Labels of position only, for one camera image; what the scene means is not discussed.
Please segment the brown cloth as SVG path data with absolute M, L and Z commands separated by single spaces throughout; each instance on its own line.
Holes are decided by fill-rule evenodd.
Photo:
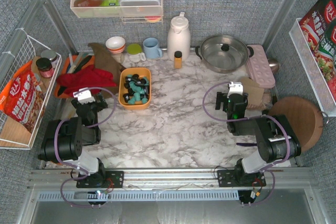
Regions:
M 108 71 L 113 74 L 113 80 L 116 84 L 120 82 L 120 74 L 125 67 L 118 63 L 112 56 L 112 53 L 106 48 L 105 45 L 97 42 L 88 43 L 95 56 L 95 67 Z

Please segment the orange plastic storage basket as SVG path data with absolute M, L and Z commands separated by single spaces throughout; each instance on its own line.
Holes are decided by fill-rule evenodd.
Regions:
M 126 68 L 121 72 L 119 102 L 127 110 L 147 109 L 151 101 L 151 72 L 148 68 Z

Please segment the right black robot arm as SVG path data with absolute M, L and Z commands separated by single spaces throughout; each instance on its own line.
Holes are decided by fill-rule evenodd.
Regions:
M 223 180 L 226 180 L 229 186 L 249 186 L 253 182 L 260 182 L 261 186 L 265 186 L 262 169 L 286 158 L 301 155 L 301 144 L 287 117 L 263 115 L 253 119 L 246 118 L 247 97 L 247 93 L 216 94 L 215 109 L 223 107 L 223 111 L 226 112 L 228 131 L 234 136 L 255 136 L 257 146 L 257 151 L 237 161 L 234 170 L 230 170 L 226 175 L 218 175 L 222 186 Z

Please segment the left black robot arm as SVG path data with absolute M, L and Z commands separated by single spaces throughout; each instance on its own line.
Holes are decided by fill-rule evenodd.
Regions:
M 101 93 L 95 95 L 92 102 L 81 104 L 74 99 L 71 103 L 78 116 L 61 125 L 57 135 L 57 147 L 55 133 L 61 120 L 48 122 L 37 157 L 46 162 L 74 165 L 79 170 L 79 177 L 87 175 L 85 179 L 77 180 L 78 188 L 102 187 L 107 181 L 105 167 L 100 159 L 92 157 L 83 147 L 100 143 L 98 112 L 106 109 L 108 105 Z

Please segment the red cloth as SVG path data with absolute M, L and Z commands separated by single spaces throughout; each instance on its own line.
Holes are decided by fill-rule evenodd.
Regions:
M 69 97 L 74 97 L 74 92 L 78 92 L 83 88 L 117 86 L 113 80 L 112 73 L 95 68 L 94 65 L 89 65 L 77 73 L 62 74 L 57 78 L 56 82 L 61 87 L 66 87 L 63 93 Z

